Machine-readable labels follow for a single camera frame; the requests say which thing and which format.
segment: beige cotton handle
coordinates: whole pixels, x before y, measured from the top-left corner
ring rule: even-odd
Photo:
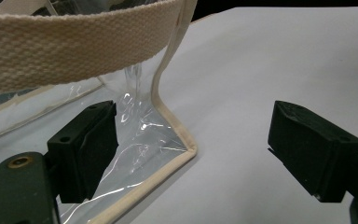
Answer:
[[[0,93],[97,77],[168,45],[182,0],[97,15],[0,15]]]

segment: clear plastic bag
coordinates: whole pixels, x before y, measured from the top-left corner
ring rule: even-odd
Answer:
[[[149,3],[159,4],[133,1],[134,6]],[[166,47],[145,61],[87,80],[0,95],[0,100],[8,98],[0,101],[0,162],[24,151],[46,153],[49,138],[83,109],[107,100],[117,104],[116,156],[93,199],[69,204],[57,198],[62,223],[115,220],[195,155],[192,137],[158,97],[159,76],[186,31],[194,4],[178,4],[182,9],[174,16],[183,21],[175,24]]]

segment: plastic sheet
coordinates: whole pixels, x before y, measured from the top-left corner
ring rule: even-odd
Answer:
[[[97,91],[0,137],[0,161],[23,151],[46,153],[49,138],[81,110],[105,100],[117,103],[117,154],[107,167],[92,200],[68,204],[60,203],[58,198],[62,223],[87,222],[131,189],[142,185],[173,158],[186,152],[180,138],[150,100],[153,75],[164,52],[146,62],[100,77],[104,85]],[[35,106],[33,103],[44,97],[44,94],[36,95],[30,102],[32,105],[18,108]]]
[[[155,2],[76,0],[66,1],[68,5],[64,4],[64,10],[58,8],[62,7],[58,3],[63,2],[50,3],[61,12],[90,14]],[[173,14],[175,20],[172,21],[185,18],[179,11]],[[171,41],[143,62],[80,82],[0,95],[0,162],[25,151],[46,153],[49,138],[83,109],[107,100],[117,104],[119,147],[116,156],[91,200],[70,204],[61,203],[60,197],[57,198],[62,223],[86,223],[96,217],[102,217],[99,223],[114,220],[195,155],[191,136],[159,101],[157,91],[160,72],[183,37],[179,35],[178,41],[175,36],[184,34],[189,19],[184,27],[179,26],[180,22],[172,23],[177,27],[172,28]],[[137,194],[135,200],[120,203],[126,196],[133,195],[135,189],[141,189],[142,193]],[[115,203],[119,203],[120,208],[112,213]]]

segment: white table surface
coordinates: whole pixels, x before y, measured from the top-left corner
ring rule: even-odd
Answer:
[[[275,100],[358,136],[358,7],[235,8],[193,23],[161,96],[197,157],[117,223],[350,223],[267,151]]]

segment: brass screw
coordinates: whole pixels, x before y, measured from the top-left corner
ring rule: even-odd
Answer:
[[[28,165],[29,163],[31,163],[34,159],[32,157],[29,156],[25,156],[25,157],[18,157],[16,159],[14,159],[13,161],[11,161],[8,164],[8,168],[10,169],[17,169],[23,166]]]

